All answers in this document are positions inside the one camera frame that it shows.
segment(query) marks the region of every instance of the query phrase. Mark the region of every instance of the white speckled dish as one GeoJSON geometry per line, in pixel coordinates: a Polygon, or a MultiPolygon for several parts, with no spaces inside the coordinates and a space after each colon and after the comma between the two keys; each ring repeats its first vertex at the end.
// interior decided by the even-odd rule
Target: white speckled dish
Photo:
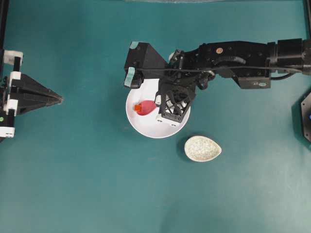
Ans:
{"type": "Polygon", "coordinates": [[[220,155],[221,152],[221,147],[208,137],[194,136],[185,143],[186,155],[196,162],[210,161],[220,155]]]}

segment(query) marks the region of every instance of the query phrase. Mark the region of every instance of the cable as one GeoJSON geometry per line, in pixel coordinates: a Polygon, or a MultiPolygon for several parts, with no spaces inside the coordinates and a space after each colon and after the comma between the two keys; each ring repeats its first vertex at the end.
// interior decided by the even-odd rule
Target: cable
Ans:
{"type": "Polygon", "coordinates": [[[271,80],[277,81],[277,80],[283,80],[286,78],[289,78],[290,76],[293,76],[294,74],[286,74],[284,76],[280,76],[280,77],[271,77],[271,80]]]}
{"type": "Polygon", "coordinates": [[[138,68],[140,71],[181,71],[181,72],[204,72],[204,71],[217,71],[222,69],[270,69],[270,70],[287,70],[292,72],[301,72],[299,69],[289,68],[289,67],[253,67],[253,66],[234,66],[234,67],[214,67],[214,68],[204,68],[204,69],[173,69],[173,68],[159,68],[159,69],[143,69],[138,68]]]}

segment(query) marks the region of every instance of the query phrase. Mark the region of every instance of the teal table surface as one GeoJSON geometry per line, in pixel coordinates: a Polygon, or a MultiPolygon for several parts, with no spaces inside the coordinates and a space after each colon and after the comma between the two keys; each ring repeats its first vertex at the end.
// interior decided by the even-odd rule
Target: teal table surface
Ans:
{"type": "Polygon", "coordinates": [[[15,138],[0,144],[0,232],[310,232],[311,151],[299,118],[310,76],[267,90],[217,77],[167,139],[140,135],[125,113],[131,41],[167,58],[202,43],[291,38],[307,38],[301,0],[12,0],[5,48],[23,51],[21,71],[65,100],[18,116],[15,138]],[[198,134],[222,154],[187,159],[184,143],[198,134]]]}

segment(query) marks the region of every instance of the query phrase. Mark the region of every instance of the teal tape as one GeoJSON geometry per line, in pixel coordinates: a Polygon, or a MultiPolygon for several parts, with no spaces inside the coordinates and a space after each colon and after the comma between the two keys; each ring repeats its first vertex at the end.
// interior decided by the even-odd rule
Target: teal tape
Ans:
{"type": "Polygon", "coordinates": [[[134,75],[135,75],[135,68],[129,67],[127,75],[125,77],[124,86],[131,87],[131,83],[132,83],[134,75]]]}
{"type": "Polygon", "coordinates": [[[130,49],[132,49],[132,50],[136,49],[138,43],[139,43],[139,42],[137,42],[137,41],[133,41],[133,42],[131,43],[131,45],[130,45],[130,49]]]}

